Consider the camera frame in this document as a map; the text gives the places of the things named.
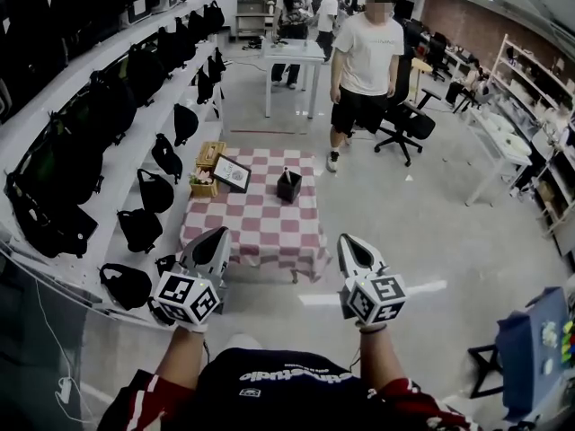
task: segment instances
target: wooden basket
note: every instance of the wooden basket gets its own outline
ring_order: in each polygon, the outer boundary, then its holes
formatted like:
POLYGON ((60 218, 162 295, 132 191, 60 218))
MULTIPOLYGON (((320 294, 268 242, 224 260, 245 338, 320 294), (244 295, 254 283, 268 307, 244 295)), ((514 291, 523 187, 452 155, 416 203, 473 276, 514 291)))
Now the wooden basket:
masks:
POLYGON ((196 165, 198 167, 213 168, 220 154, 226 153, 226 142, 204 142, 199 151, 196 165))
MULTIPOLYGON (((210 167, 196 166, 196 169, 197 168, 200 168, 202 171, 213 169, 212 166, 210 166, 210 167)), ((194 198, 214 198, 214 197, 216 197, 217 194, 219 193, 218 185, 219 185, 219 182, 215 179, 210 185, 205 185, 205 184, 191 183, 191 178, 190 178, 191 195, 194 198)))

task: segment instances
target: concrete floor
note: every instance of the concrete floor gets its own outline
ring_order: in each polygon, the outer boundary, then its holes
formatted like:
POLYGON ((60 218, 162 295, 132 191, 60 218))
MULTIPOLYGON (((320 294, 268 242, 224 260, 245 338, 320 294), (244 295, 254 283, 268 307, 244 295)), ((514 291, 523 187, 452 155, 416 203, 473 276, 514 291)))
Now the concrete floor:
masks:
MULTIPOLYGON (((463 121, 433 99, 425 111, 437 126, 423 143, 423 154, 412 152, 411 168, 404 166, 398 145, 375 154, 373 146, 383 134, 362 131, 342 151, 337 175, 323 171, 332 109, 330 67, 322 66, 315 119, 305 113, 309 92, 285 86, 274 88, 272 117, 266 119, 265 73, 256 67, 263 67, 256 54, 234 47, 225 53, 236 57, 223 83, 228 146, 317 155, 320 217, 332 255, 339 235, 351 233, 379 248, 391 271, 401 273, 408 286, 438 289, 413 297, 392 332, 411 378, 439 398, 464 396, 473 380, 466 349, 492 343, 497 319, 523 307, 545 286, 563 285, 571 274, 553 240, 543 237, 537 207, 505 195, 495 200, 501 184, 475 205, 465 206, 485 161, 463 121)), ((425 75, 421 86, 442 95, 447 89, 425 75)), ((353 322, 343 321, 338 307, 306 306, 300 299, 333 294, 342 282, 335 260, 314 285, 303 280, 296 286, 232 283, 225 315, 214 315, 209 323, 212 356, 231 335, 244 332, 266 348, 311 351, 348 366, 358 349, 353 322)), ((83 382, 114 396, 138 368, 155 369, 169 338, 167 331, 90 314, 83 382)), ((489 428, 503 416, 498 403, 500 397, 474 401, 471 411, 489 428)))

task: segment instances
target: pink and white checkered cloth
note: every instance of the pink and white checkered cloth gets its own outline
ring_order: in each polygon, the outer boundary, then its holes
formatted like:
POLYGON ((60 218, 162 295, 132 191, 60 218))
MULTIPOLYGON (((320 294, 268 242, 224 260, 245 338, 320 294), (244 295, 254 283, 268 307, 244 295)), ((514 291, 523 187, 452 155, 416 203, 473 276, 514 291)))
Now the pink and white checkered cloth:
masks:
POLYGON ((288 268, 318 280, 332 256, 317 212, 314 156, 297 150, 235 148, 228 148, 226 156, 252 170, 247 193, 230 193, 220 183, 217 197, 190 198, 180 231, 182 248, 223 225, 232 233, 230 262, 263 270, 288 268), (286 166, 302 176, 293 205, 276 196, 286 166))

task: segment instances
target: small black container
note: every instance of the small black container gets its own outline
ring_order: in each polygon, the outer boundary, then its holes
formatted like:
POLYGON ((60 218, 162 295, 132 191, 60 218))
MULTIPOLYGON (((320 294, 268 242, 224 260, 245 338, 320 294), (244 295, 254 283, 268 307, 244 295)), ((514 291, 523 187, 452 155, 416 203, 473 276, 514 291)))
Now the small black container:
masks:
POLYGON ((278 198, 291 204, 297 198, 299 190, 302 188, 302 176, 290 171, 289 177, 291 184, 288 182, 286 174, 284 172, 281 173, 281 177, 278 180, 278 198))

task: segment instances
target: picture frame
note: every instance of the picture frame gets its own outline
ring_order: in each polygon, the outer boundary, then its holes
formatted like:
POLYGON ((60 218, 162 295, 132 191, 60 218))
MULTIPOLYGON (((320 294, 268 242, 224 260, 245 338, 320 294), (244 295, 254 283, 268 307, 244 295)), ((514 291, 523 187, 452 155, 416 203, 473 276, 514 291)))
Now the picture frame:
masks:
POLYGON ((212 176, 214 179, 229 185, 232 189, 245 193, 250 185, 252 170, 220 154, 216 160, 212 176))

